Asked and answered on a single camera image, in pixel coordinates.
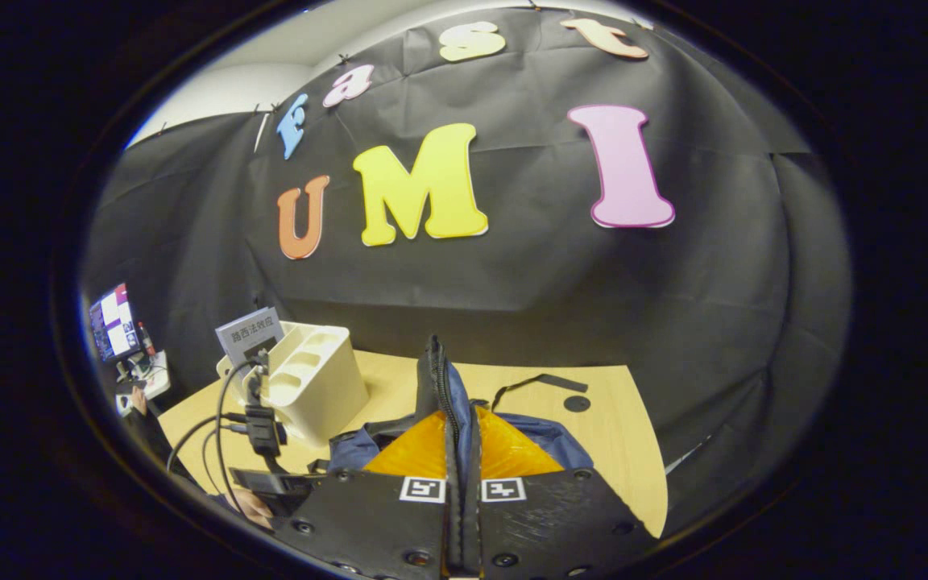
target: book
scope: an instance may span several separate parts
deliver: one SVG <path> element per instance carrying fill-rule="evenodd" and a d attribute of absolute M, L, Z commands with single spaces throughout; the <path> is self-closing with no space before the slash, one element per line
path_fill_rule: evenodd
<path fill-rule="evenodd" d="M 283 337 L 284 331 L 281 330 L 277 311 L 273 307 L 258 309 L 257 312 L 248 313 L 242 318 L 217 327 L 217 339 L 221 341 L 224 353 L 231 360 L 232 368 L 245 363 L 250 356 L 260 352 L 260 349 L 270 351 Z M 246 378 L 250 369 L 251 367 L 242 368 L 238 377 Z"/>

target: screw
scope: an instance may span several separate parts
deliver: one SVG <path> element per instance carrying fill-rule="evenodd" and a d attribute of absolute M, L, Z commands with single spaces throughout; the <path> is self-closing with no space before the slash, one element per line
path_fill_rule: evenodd
<path fill-rule="evenodd" d="M 493 564 L 500 566 L 500 568 L 511 568 L 511 566 L 518 564 L 518 557 L 515 554 L 496 554 L 493 557 Z"/>
<path fill-rule="evenodd" d="M 410 552 L 403 559 L 411 566 L 427 566 L 430 558 L 425 552 Z"/>

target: wooden table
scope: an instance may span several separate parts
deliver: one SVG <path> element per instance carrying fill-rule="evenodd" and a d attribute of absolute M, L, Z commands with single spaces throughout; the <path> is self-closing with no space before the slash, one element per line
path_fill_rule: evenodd
<path fill-rule="evenodd" d="M 416 359 L 363 351 L 354 351 L 354 355 L 371 398 L 343 432 L 360 429 L 368 421 L 396 419 L 413 412 L 417 389 Z M 647 530 L 655 537 L 661 535 L 668 506 L 664 463 L 647 408 L 628 368 L 494 367 L 457 362 L 454 366 L 460 371 L 471 399 L 493 400 L 500 387 L 524 381 L 541 372 L 589 385 L 589 391 L 583 396 L 590 400 L 590 407 L 583 412 L 564 408 L 564 399 L 577 393 L 542 383 L 532 383 L 504 394 L 497 411 L 551 419 L 564 425 L 589 452 L 596 470 L 636 517 L 647 525 Z M 171 445 L 196 421 L 216 414 L 221 386 L 222 381 L 218 379 L 159 416 L 159 424 Z M 224 410 L 242 412 L 231 396 L 226 397 Z M 207 448 L 206 466 L 203 466 L 200 455 L 203 438 L 209 432 L 210 427 L 200 429 L 185 443 L 178 458 L 203 489 L 216 493 L 218 491 L 206 477 L 206 469 L 217 485 L 224 487 L 217 449 L 213 443 Z M 226 466 L 267 470 L 264 460 L 255 455 L 246 436 L 225 430 L 221 444 Z M 277 462 L 292 473 L 305 473 L 307 463 L 317 458 L 329 458 L 327 445 L 312 447 L 289 437 Z"/>

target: person's hand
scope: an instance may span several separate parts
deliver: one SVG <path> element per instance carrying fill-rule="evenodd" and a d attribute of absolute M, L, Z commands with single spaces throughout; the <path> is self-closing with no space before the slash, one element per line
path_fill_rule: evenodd
<path fill-rule="evenodd" d="M 135 408 L 145 415 L 145 392 L 139 387 L 134 387 L 131 389 L 131 403 L 135 405 Z"/>
<path fill-rule="evenodd" d="M 264 500 L 257 498 L 253 495 L 253 492 L 248 491 L 248 489 L 232 489 L 235 492 L 235 498 L 238 499 L 239 506 L 242 506 L 242 510 L 246 512 L 246 517 L 250 518 L 250 521 L 253 524 L 262 525 L 267 529 L 273 529 L 270 526 L 270 522 L 267 521 L 267 518 L 274 517 L 274 514 L 271 513 L 270 508 L 267 506 L 267 503 L 264 503 Z M 235 508 L 235 502 L 231 499 L 231 495 L 228 493 L 224 494 L 225 499 L 228 499 L 228 503 L 231 504 L 232 508 Z"/>

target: monitor screen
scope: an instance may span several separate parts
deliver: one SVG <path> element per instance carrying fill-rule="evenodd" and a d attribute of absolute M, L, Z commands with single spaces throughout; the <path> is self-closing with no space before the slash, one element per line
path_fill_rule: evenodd
<path fill-rule="evenodd" d="M 92 335 L 103 361 L 122 358 L 141 350 L 139 335 L 128 302 L 128 286 L 121 284 L 89 308 Z"/>

